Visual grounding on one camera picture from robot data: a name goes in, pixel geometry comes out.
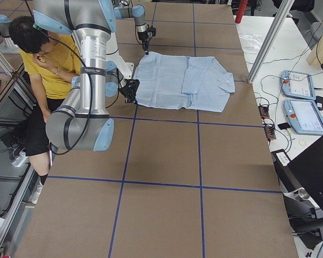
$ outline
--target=sneaker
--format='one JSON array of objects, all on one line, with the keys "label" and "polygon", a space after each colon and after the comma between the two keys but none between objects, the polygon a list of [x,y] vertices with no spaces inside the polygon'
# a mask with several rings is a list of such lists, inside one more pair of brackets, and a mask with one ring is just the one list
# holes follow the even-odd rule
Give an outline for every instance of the sneaker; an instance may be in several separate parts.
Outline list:
[{"label": "sneaker", "polygon": [[41,184],[41,182],[39,181],[39,185],[37,186],[37,190],[32,194],[32,198],[31,198],[31,202],[33,204],[36,204],[38,201],[38,198],[42,192],[43,189],[43,185]]}]

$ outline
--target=red pipe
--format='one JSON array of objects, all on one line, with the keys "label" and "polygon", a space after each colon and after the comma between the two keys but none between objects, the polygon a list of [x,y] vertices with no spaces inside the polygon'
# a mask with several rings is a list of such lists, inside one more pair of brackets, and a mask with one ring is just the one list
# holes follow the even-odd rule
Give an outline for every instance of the red pipe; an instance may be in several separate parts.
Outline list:
[{"label": "red pipe", "polygon": [[236,20],[235,20],[236,23],[241,23],[247,4],[248,4],[248,0],[241,0],[237,15],[236,15]]}]

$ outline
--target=light blue shirt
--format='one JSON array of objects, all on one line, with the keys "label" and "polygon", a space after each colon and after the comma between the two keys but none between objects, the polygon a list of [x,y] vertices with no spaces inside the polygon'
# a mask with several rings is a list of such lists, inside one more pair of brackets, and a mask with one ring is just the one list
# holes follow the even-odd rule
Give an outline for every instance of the light blue shirt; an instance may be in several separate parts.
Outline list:
[{"label": "light blue shirt", "polygon": [[233,75],[214,57],[170,56],[150,52],[136,68],[138,104],[163,109],[222,112],[235,92]]}]

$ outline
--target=man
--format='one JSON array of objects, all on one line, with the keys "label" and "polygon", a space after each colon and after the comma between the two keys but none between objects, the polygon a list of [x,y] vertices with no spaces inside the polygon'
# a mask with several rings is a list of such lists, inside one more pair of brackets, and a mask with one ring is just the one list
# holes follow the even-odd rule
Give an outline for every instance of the man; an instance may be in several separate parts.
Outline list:
[{"label": "man", "polygon": [[45,124],[71,90],[71,81],[80,74],[80,60],[66,46],[79,54],[71,36],[33,27],[31,16],[20,16],[9,26],[10,37],[20,48],[25,71],[37,100],[27,127],[25,152],[40,176],[37,191],[32,195],[36,203],[50,169],[49,140]]}]

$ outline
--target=man's leg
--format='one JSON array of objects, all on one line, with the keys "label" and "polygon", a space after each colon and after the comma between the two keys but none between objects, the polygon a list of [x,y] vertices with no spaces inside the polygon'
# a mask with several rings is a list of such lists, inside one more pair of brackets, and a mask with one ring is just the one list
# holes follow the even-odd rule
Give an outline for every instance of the man's leg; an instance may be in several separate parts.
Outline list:
[{"label": "man's leg", "polygon": [[[51,111],[56,110],[57,107],[62,103],[62,99],[48,99],[47,101],[48,107]],[[48,144],[49,140],[45,132],[43,114],[39,106],[36,105],[32,111],[32,114],[30,115],[25,143],[26,155],[29,157],[30,164],[40,177],[40,183],[37,185],[37,190],[33,193],[31,199],[31,202],[34,204],[37,203],[50,169]]]},{"label": "man's leg", "polygon": [[30,164],[33,166],[40,177],[45,176],[49,173],[50,160],[48,152],[30,156],[29,159]]},{"label": "man's leg", "polygon": [[37,185],[37,190],[33,193],[31,198],[31,202],[33,204],[36,204],[42,192],[43,185],[47,179],[47,175],[49,173],[50,161],[49,161],[48,152],[30,156],[29,159],[30,159],[30,164],[33,166],[33,168],[35,169],[35,171],[40,177],[40,182]]}]

